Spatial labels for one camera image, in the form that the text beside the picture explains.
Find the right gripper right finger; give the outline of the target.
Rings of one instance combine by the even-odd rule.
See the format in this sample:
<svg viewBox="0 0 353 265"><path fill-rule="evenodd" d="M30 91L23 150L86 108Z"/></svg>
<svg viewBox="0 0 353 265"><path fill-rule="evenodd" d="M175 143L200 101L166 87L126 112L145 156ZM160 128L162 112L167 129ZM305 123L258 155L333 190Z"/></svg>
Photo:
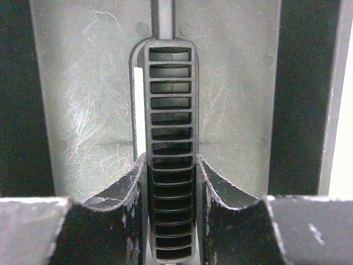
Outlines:
<svg viewBox="0 0 353 265"><path fill-rule="evenodd" d="M226 180L201 155L196 211L201 264L285 264L266 201Z"/></svg>

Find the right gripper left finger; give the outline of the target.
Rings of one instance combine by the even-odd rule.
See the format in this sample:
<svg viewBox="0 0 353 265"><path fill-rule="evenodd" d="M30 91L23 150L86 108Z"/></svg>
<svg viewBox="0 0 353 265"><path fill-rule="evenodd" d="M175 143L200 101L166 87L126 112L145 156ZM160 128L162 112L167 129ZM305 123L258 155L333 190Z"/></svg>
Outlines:
<svg viewBox="0 0 353 265"><path fill-rule="evenodd" d="M51 264L145 264L148 232L146 156L107 189L73 203Z"/></svg>

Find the black toolbox tray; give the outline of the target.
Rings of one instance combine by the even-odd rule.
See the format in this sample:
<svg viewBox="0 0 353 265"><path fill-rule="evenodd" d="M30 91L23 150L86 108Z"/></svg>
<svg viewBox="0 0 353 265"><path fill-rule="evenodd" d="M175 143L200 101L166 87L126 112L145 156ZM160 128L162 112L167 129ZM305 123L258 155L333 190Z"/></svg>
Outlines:
<svg viewBox="0 0 353 265"><path fill-rule="evenodd" d="M351 264L329 196L351 1L2 1L1 263L144 154L145 264L201 264L196 168L264 199L285 264Z"/></svg>

